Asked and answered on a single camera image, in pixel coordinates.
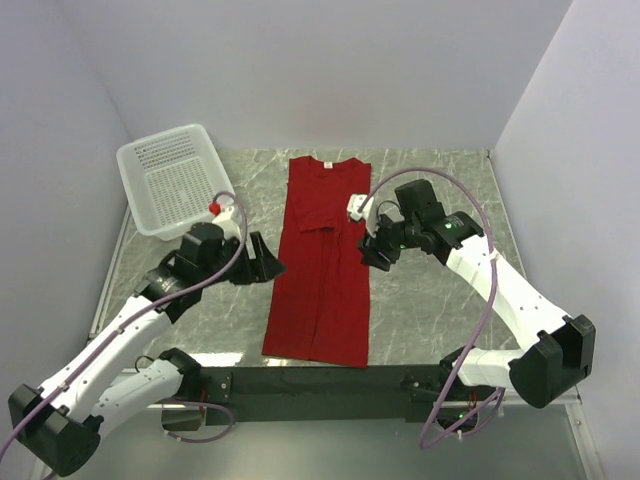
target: white plastic basket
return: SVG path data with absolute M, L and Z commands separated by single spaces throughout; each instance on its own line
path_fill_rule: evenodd
M 212 218 L 214 194 L 233 193 L 220 157 L 201 125 L 187 125 L 141 138 L 116 154 L 138 231 L 171 240 L 196 222 Z M 227 197 L 221 205 L 230 203 Z

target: purple cable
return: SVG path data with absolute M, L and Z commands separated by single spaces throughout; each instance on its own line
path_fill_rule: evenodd
M 404 175 L 405 173 L 413 173 L 413 172 L 433 173 L 435 175 L 443 177 L 443 178 L 447 179 L 449 182 L 453 183 L 456 187 L 458 187 L 465 194 L 465 196 L 469 199 L 469 201 L 471 202 L 473 207 L 478 212 L 478 215 L 480 215 L 480 220 L 482 221 L 482 227 L 484 229 L 485 235 L 487 236 L 487 245 L 489 247 L 489 254 L 493 253 L 494 246 L 493 246 L 493 235 L 491 233 L 491 226 L 489 225 L 489 219 L 487 218 L 487 215 L 484 212 L 484 210 L 483 210 L 482 206 L 480 205 L 480 203 L 478 203 L 478 201 L 475 199 L 475 197 L 469 191 L 469 189 L 467 189 L 467 187 L 465 187 L 458 179 L 456 179 L 455 177 L 449 175 L 446 172 L 443 172 L 443 171 L 435 169 L 435 168 L 430 168 L 430 167 L 403 168 L 401 170 L 398 170 L 395 173 L 392 173 L 388 177 L 386 177 L 383 180 L 381 180 L 380 183 L 378 183 L 378 185 L 376 185 L 373 188 L 373 190 L 371 190 L 371 193 L 369 193 L 369 195 L 367 195 L 367 197 L 365 198 L 364 202 L 362 202 L 362 205 L 358 209 L 358 212 L 362 213 L 362 211 L 364 210 L 364 207 L 367 204 L 367 202 L 369 202 L 371 200 L 371 198 L 373 198 L 373 196 L 376 194 L 376 192 L 383 185 L 385 185 L 390 180 L 396 178 L 399 175 Z M 438 436 L 436 436 L 430 442 L 425 444 L 425 438 L 427 436 L 427 433 L 429 433 L 429 430 L 431 430 L 431 427 L 433 426 L 433 424 L 434 424 L 434 422 L 436 420 L 436 417 L 438 416 L 438 413 L 440 412 L 440 409 L 442 408 L 442 404 L 445 402 L 445 400 L 447 398 L 447 394 L 449 393 L 449 390 L 451 390 L 451 386 L 453 385 L 453 382 L 456 380 L 456 377 L 458 376 L 458 372 L 460 371 L 460 368 L 462 368 L 462 364 L 464 363 L 465 358 L 467 358 L 467 355 L 469 355 L 469 352 L 471 351 L 471 349 L 473 348 L 476 340 L 480 336 L 480 333 L 482 332 L 482 329 L 484 328 L 484 326 L 489 321 L 489 318 L 491 317 L 491 312 L 493 310 L 493 303 L 495 302 L 496 295 L 498 293 L 498 269 L 496 267 L 496 259 L 495 259 L 495 257 L 491 258 L 490 265 L 491 265 L 491 290 L 489 291 L 489 298 L 487 299 L 487 305 L 486 305 L 484 311 L 482 312 L 482 316 L 480 317 L 480 322 L 478 322 L 478 325 L 477 325 L 476 329 L 473 331 L 473 333 L 471 334 L 471 337 L 469 338 L 469 341 L 467 342 L 467 344 L 464 346 L 462 352 L 460 353 L 460 356 L 458 357 L 458 360 L 456 361 L 456 365 L 453 367 L 453 370 L 451 370 L 451 373 L 449 374 L 449 377 L 447 378 L 444 386 L 442 387 L 440 395 L 438 395 L 437 400 L 433 404 L 433 408 L 431 409 L 431 413 L 429 414 L 429 417 L 427 418 L 427 421 L 424 423 L 424 425 L 422 427 L 422 431 L 420 432 L 420 437 L 418 439 L 418 446 L 423 450 L 426 450 L 427 448 L 430 448 L 430 447 L 434 446 L 436 443 L 438 443 L 441 440 L 443 440 L 445 437 L 447 437 L 447 435 L 449 435 L 450 433 L 454 432 L 460 425 L 462 425 L 469 418 L 471 418 L 473 415 L 477 414 L 480 410 L 482 410 L 484 407 L 486 407 L 489 403 L 491 403 L 493 400 L 495 400 L 497 398 L 496 406 L 494 408 L 494 411 L 489 416 L 489 418 L 487 420 L 485 420 L 485 422 L 482 423 L 479 427 L 476 427 L 471 432 L 467 432 L 466 435 L 475 433 L 479 429 L 483 428 L 487 423 L 489 423 L 489 421 L 491 421 L 493 419 L 493 417 L 495 416 L 495 412 L 498 410 L 498 408 L 500 407 L 500 405 L 502 403 L 502 400 L 504 399 L 504 389 L 503 388 L 497 389 L 492 395 L 489 396 L 489 398 L 487 398 L 482 403 L 480 403 L 478 406 L 476 406 L 476 408 L 474 408 L 473 410 L 468 412 L 464 417 L 459 419 L 457 422 L 455 422 L 449 428 L 444 430 L 442 433 L 440 433 Z
M 182 297 L 183 295 L 188 295 L 189 293 L 208 287 L 213 282 L 215 282 L 218 278 L 224 275 L 231 268 L 231 266 L 236 262 L 236 260 L 238 260 L 238 258 L 240 257 L 240 254 L 242 253 L 242 249 L 247 243 L 247 230 L 248 230 L 247 215 L 242 205 L 238 203 L 237 197 L 231 192 L 218 192 L 213 197 L 213 202 L 215 203 L 218 200 L 218 198 L 220 198 L 221 196 L 227 196 L 227 197 L 230 197 L 231 200 L 233 200 L 233 202 L 238 207 L 238 210 L 240 212 L 240 217 L 242 219 L 242 238 L 240 239 L 240 245 L 238 246 L 238 249 L 233 254 L 231 259 L 229 260 L 229 263 L 227 263 L 224 267 L 222 267 L 218 272 L 216 272 L 211 277 L 199 283 L 196 283 L 191 287 L 185 288 L 184 290 L 180 290 L 179 292 L 175 292 L 175 293 L 172 293 L 171 295 L 167 295 L 166 297 L 163 297 L 160 300 L 156 300 L 155 302 L 150 303 L 146 307 L 140 309 L 138 312 L 134 313 L 125 321 L 123 321 L 120 324 L 120 328 L 118 330 L 124 330 L 125 328 L 130 326 L 133 322 L 138 320 L 140 317 L 142 317 L 146 313 L 149 313 L 150 311 L 155 310 L 156 308 L 164 305 L 165 303 L 171 302 L 176 298 Z M 42 402 L 40 402 L 33 410 L 31 410 L 31 412 L 29 412 L 27 416 L 24 417 L 22 421 L 20 421 L 20 423 L 18 423 L 18 425 L 16 425 L 16 427 L 11 432 L 11 435 L 9 436 L 7 441 L 2 445 L 2 449 L 0 449 L 0 465 L 2 464 L 2 459 L 7 453 L 7 450 L 9 449 L 9 446 L 11 445 L 11 443 L 16 438 L 18 438 L 18 436 L 20 435 L 20 432 L 29 424 L 29 422 L 33 420 L 33 418 L 36 415 L 38 415 L 38 413 L 40 413 L 47 405 L 49 405 L 58 395 L 60 395 L 68 385 L 71 385 L 71 383 L 76 378 L 78 378 L 78 376 L 80 376 L 80 374 L 84 372 L 89 367 L 89 365 L 91 365 L 96 360 L 96 358 L 100 356 L 102 352 L 105 351 L 105 349 L 111 344 L 111 342 L 113 342 L 113 340 L 118 335 L 119 333 L 117 331 L 111 332 L 111 334 L 100 345 L 98 345 L 98 347 L 85 359 L 85 361 L 82 362 L 82 364 L 80 364 L 78 368 L 76 368 L 73 372 L 69 374 L 69 376 L 64 380 L 63 385 L 54 389 L 44 400 L 42 400 Z
M 224 413 L 227 417 L 229 417 L 229 424 L 226 426 L 226 428 L 221 431 L 220 433 L 214 435 L 213 437 L 208 437 L 208 438 L 186 438 L 186 437 L 182 437 L 180 435 L 177 435 L 173 432 L 166 432 L 168 436 L 170 436 L 171 438 L 175 438 L 176 440 L 179 440 L 181 442 L 184 443 L 209 443 L 209 442 L 214 442 L 222 437 L 224 437 L 227 433 L 229 433 L 231 431 L 231 429 L 233 428 L 233 426 L 236 424 L 236 418 L 233 414 L 233 411 L 231 411 L 230 409 L 228 409 L 227 407 L 224 407 L 222 405 L 217 405 L 215 403 L 205 403 L 205 402 L 183 402 L 183 401 L 178 401 L 178 400 L 168 400 L 171 403 L 177 403 L 179 405 L 188 405 L 188 406 L 192 406 L 192 407 L 207 407 L 207 408 L 214 408 L 216 410 L 220 410 L 222 413 Z

